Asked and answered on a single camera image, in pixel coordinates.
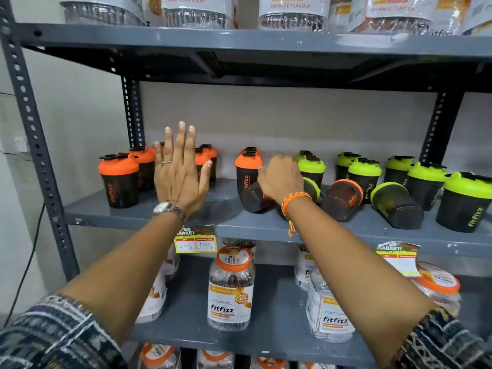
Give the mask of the person's right hand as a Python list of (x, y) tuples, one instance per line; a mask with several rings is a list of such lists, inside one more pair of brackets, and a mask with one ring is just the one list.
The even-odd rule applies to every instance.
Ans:
[(271, 184), (270, 197), (277, 204), (282, 205), (291, 194), (304, 192), (304, 179), (290, 156), (274, 155), (265, 167)]

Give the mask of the person's left hand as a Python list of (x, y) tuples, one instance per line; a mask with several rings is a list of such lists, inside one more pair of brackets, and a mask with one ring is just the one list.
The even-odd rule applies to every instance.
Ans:
[(183, 166), (180, 169), (173, 169), (173, 150), (177, 135), (173, 136), (170, 127), (165, 128), (162, 142), (164, 167), (161, 176), (154, 177), (154, 180), (158, 201), (177, 204), (187, 217), (191, 217), (202, 208), (208, 193), (199, 194), (199, 173), (195, 163), (196, 131), (193, 125), (186, 125), (186, 128), (187, 139)]

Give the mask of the black orange-print shaker bottle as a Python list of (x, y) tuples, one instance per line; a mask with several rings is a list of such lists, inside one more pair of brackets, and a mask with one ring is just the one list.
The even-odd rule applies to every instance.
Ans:
[(264, 194), (258, 181), (244, 189), (239, 197), (243, 208), (250, 213), (263, 214), (279, 206), (275, 200)]

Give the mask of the person's right forearm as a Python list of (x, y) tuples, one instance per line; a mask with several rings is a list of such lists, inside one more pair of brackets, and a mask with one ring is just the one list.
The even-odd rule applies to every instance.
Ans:
[(388, 367), (436, 304), (309, 198), (293, 198), (286, 212), (378, 367)]

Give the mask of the person's left forearm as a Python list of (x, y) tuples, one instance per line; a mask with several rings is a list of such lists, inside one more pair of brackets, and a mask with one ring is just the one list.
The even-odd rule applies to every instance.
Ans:
[(172, 212), (153, 217), (58, 294), (82, 304), (111, 338), (122, 345), (182, 226), (183, 221)]

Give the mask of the row of orange-lid shakers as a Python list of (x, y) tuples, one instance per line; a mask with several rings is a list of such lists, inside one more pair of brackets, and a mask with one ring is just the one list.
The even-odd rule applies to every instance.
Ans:
[[(128, 209), (139, 203), (142, 192), (155, 190), (155, 149), (131, 148), (127, 153), (104, 155), (98, 171), (102, 177), (107, 202), (113, 209)], [(314, 202), (321, 197), (322, 175), (326, 168), (311, 152), (302, 150), (294, 159), (304, 178), (304, 191)], [(257, 180), (257, 167), (262, 165), (256, 148), (246, 148), (236, 159), (237, 193)]]

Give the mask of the silver wristwatch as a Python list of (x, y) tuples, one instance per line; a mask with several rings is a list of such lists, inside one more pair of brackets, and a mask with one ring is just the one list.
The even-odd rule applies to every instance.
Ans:
[(182, 208), (171, 202), (162, 202), (157, 204), (152, 211), (152, 216), (155, 217), (169, 212), (175, 214), (183, 223), (187, 219), (187, 214), (182, 210)]

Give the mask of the yellow paper price tag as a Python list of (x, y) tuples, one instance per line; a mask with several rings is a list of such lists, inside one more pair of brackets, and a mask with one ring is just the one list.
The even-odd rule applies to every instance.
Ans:
[(178, 254), (217, 253), (215, 229), (211, 226), (183, 227), (174, 239)]
[(407, 278), (420, 277), (416, 261), (419, 249), (419, 245), (398, 241), (385, 242), (375, 247), (377, 254)]

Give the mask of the white product pouch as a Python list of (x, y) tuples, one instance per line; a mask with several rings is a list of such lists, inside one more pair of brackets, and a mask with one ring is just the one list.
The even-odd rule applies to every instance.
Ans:
[(352, 0), (331, 0), (328, 16), (328, 32), (347, 33)]
[(180, 254), (176, 253), (175, 245), (171, 244), (167, 258), (163, 263), (163, 274), (166, 283), (170, 282), (177, 275), (180, 260)]
[(470, 1), (459, 35), (492, 37), (492, 0)]
[(142, 0), (145, 26), (163, 27), (162, 0)]
[(430, 35), (460, 35), (460, 27), (464, 21), (471, 0), (438, 0), (432, 16)]
[(137, 317), (135, 324), (150, 323), (157, 320), (164, 309), (166, 295), (167, 286), (165, 281), (165, 266), (163, 263), (152, 284), (151, 290), (147, 295), (145, 303)]

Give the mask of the grey metal shelf rack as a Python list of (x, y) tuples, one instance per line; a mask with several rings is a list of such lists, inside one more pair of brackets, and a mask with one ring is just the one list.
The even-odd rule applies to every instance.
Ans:
[(120, 77), (128, 143), (144, 146), (139, 82), (193, 85), (435, 92), (420, 158), (442, 161), (465, 92), (492, 93), (492, 36), (323, 34), (15, 21), (0, 0), (0, 43), (68, 281), (80, 272), (40, 123), (23, 50)]

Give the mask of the row of green-lid shakers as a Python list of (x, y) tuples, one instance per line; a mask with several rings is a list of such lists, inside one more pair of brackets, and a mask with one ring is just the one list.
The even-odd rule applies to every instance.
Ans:
[(461, 233), (476, 230), (492, 204), (492, 178), (471, 172), (449, 173), (447, 167), (413, 156), (393, 155), (381, 169), (378, 161), (351, 152), (338, 155), (335, 180), (321, 196), (326, 166), (308, 150), (294, 158), (306, 182), (305, 189), (323, 211), (337, 221), (352, 217), (371, 204), (396, 229), (421, 227), (425, 212), (437, 198), (435, 221)]

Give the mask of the person's left patterned sleeve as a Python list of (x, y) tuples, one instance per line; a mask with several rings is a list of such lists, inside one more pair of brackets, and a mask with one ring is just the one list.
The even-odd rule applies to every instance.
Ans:
[(127, 369), (127, 361), (89, 310), (51, 295), (0, 330), (0, 369)]

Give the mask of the person's patterned sleeve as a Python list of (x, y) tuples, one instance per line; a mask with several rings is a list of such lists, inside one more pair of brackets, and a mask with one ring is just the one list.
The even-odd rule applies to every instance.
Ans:
[(492, 369), (492, 350), (439, 307), (412, 329), (385, 369)]
[(51, 295), (0, 330), (0, 369), (127, 369), (127, 361), (89, 310)]

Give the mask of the person's right patterned sleeve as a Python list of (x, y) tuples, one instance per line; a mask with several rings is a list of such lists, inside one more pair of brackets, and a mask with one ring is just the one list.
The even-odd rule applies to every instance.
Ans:
[(492, 369), (492, 350), (439, 307), (412, 329), (385, 369)]

